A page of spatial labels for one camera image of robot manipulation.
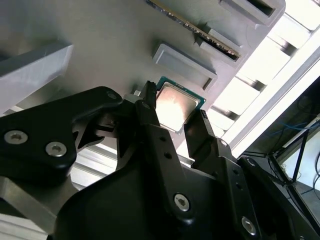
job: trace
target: bright light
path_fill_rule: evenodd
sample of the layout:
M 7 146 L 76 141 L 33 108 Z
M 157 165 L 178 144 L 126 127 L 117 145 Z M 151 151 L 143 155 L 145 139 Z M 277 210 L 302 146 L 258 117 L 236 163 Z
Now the bright light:
M 159 122 L 175 132 L 179 132 L 198 102 L 187 93 L 171 84 L 163 85 L 156 100 L 156 114 Z
M 259 91 L 235 77 L 213 105 L 241 115 L 258 95 Z

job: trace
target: cable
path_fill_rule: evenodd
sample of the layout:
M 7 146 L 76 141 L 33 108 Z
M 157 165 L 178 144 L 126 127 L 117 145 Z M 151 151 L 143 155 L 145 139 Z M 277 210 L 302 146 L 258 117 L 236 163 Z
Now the cable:
M 319 199 L 320 201 L 320 197 L 318 196 L 317 192 L 316 192 L 316 184 L 317 184 L 317 181 L 319 180 L 320 178 L 320 174 L 318 175 L 318 177 L 313 181 L 313 191 L 314 191 L 314 194 L 315 196 Z
M 299 127 L 295 127 L 295 126 L 290 126 L 290 125 L 288 125 L 288 124 L 285 124 L 285 123 L 282 123 L 284 126 L 286 126 L 287 128 L 289 128 L 289 129 L 294 129 L 294 130 L 309 130 L 309 129 L 314 129 L 314 128 L 316 128 L 316 127 L 318 127 L 319 126 L 319 124 L 320 124 L 320 122 L 316 122 L 313 126 L 311 126 L 311 127 L 304 127 L 304 128 L 299 128 Z
M 296 128 L 296 127 L 299 127 L 299 126 L 304 125 L 304 124 L 307 124 L 307 122 L 299 123 L 299 124 L 297 124 L 297 125 L 294 125 L 293 127 Z M 282 132 L 282 130 L 275 131 L 275 132 L 273 132 L 273 133 L 270 133 L 270 134 L 268 135 L 268 137 L 273 136 L 273 135 L 276 135 L 276 134 L 281 133 L 281 132 Z
M 278 174 L 277 174 L 276 171 L 273 169 L 273 167 L 271 167 L 271 163 L 270 163 L 270 159 L 269 159 L 269 158 L 268 158 L 268 164 L 269 164 L 270 170 L 272 170 L 272 172 L 274 172 L 274 176 L 279 179 Z
M 316 196 L 316 197 L 319 199 L 319 201 L 320 201 L 320 197 L 318 196 L 318 194 L 317 194 L 317 192 L 316 192 L 316 184 L 317 184 L 317 181 L 318 181 L 319 178 L 320 178 L 320 173 L 319 173 L 319 170 L 318 170 L 319 159 L 320 159 L 320 151 L 319 151 L 319 153 L 318 153 L 318 155 L 316 156 L 315 161 L 314 161 L 314 169 L 315 169 L 317 178 L 314 178 L 314 181 L 313 181 L 313 191 L 314 191 L 314 194 L 315 194 L 315 196 Z
M 286 129 L 286 128 L 284 127 L 284 128 L 281 130 L 281 134 L 279 135 L 279 137 L 278 137 L 277 141 L 275 142 L 275 144 L 273 145 L 273 147 L 270 149 L 269 154 L 271 154 L 271 153 L 274 151 L 274 149 L 276 148 L 276 146 L 277 146 L 278 143 L 280 142 L 282 136 L 284 135 L 285 129 Z

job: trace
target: black plastic part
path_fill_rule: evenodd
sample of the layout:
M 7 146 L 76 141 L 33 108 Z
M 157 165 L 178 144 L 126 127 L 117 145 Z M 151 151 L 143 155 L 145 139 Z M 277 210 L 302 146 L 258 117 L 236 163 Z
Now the black plastic part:
M 189 155 L 195 161 L 191 167 L 214 176 L 220 184 L 217 189 L 221 200 L 218 207 L 225 209 L 225 214 L 219 221 L 233 225 L 229 232 L 234 238 L 262 239 L 242 168 L 235 163 L 230 147 L 214 136 L 206 112 L 196 111 L 184 125 L 184 132 Z M 254 235 L 244 229 L 243 217 L 254 225 Z
M 299 210 L 305 215 L 309 223 L 315 229 L 317 233 L 320 233 L 320 224 L 317 221 L 316 217 L 310 211 L 309 207 L 307 206 L 306 202 L 302 198 L 302 196 L 298 193 L 296 186 L 294 186 L 288 176 L 283 172 L 282 168 L 278 164 L 278 162 L 274 159 L 273 156 L 268 156 L 275 167 L 277 173 L 279 173 L 280 178 L 287 184 L 287 192 L 290 195 L 292 201 L 295 205 L 299 208 Z
M 147 81 L 144 85 L 139 97 L 149 106 L 157 107 L 157 85 L 154 82 Z
M 198 221 L 192 225 L 177 227 L 170 221 L 153 181 L 154 172 L 137 160 L 76 193 L 57 217 L 53 240 L 215 239 L 221 226 L 213 224 L 213 217 L 224 214 L 213 209 L 215 180 L 199 171 L 182 169 L 185 184 L 199 206 Z
M 115 99 L 108 96 L 112 93 Z M 77 152 L 99 143 L 91 120 L 102 111 L 118 107 L 122 98 L 107 87 L 97 87 L 57 101 L 0 118 L 0 176 L 55 185 L 69 175 Z M 9 144 L 4 135 L 19 130 L 28 135 L 22 144 Z M 67 152 L 54 157 L 46 153 L 50 142 L 63 143 Z
M 260 228 L 268 237 L 320 240 L 320 232 L 288 201 L 258 163 L 242 156 L 238 164 L 244 171 Z
M 294 173 L 293 173 L 293 177 L 292 177 L 292 182 L 293 183 L 295 183 L 297 181 L 299 168 L 300 168 L 300 164 L 301 164 L 301 161 L 302 161 L 302 156 L 304 155 L 306 143 L 307 143 L 307 140 L 308 140 L 308 134 L 309 134 L 309 130 L 305 131 L 304 134 L 303 134 L 303 139 L 302 139 L 302 143 L 301 143 L 301 147 L 300 147 L 300 151 L 299 151 L 299 156 L 298 156 L 298 159 L 296 161 L 296 165 L 295 165 L 295 169 L 294 169 Z

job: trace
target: white surface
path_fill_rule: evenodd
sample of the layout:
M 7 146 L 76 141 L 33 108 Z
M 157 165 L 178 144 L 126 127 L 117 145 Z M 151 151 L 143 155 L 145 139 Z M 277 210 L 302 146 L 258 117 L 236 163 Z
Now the white surface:
M 210 108 L 206 114 L 211 125 L 215 125 L 222 130 L 228 130 L 235 122 L 225 115 L 213 110 L 212 108 Z
M 320 76 L 320 31 L 300 48 L 222 137 L 238 157 Z
M 235 77 L 213 105 L 221 110 L 241 115 L 258 95 L 259 91 Z
M 239 72 L 253 81 L 268 85 L 289 59 L 290 56 L 281 51 L 275 42 L 265 38 Z
M 301 176 L 300 174 L 298 175 L 300 176 L 298 181 L 310 187 L 313 187 L 313 182 L 316 175 L 315 160 L 319 151 L 320 131 L 307 141 L 299 168 Z M 283 165 L 285 165 L 285 172 L 290 178 L 292 178 L 294 175 L 299 152 L 300 148 L 283 163 Z M 320 160 L 318 162 L 318 169 L 320 170 Z M 320 180 L 317 181 L 315 188 L 320 190 Z
M 306 28 L 286 14 L 275 24 L 268 35 L 273 34 L 280 36 L 297 49 L 301 48 L 311 35 Z
M 312 0 L 285 0 L 285 12 L 310 30 L 320 24 L 320 7 Z
M 0 214 L 1 240 L 46 240 L 47 234 L 27 219 Z

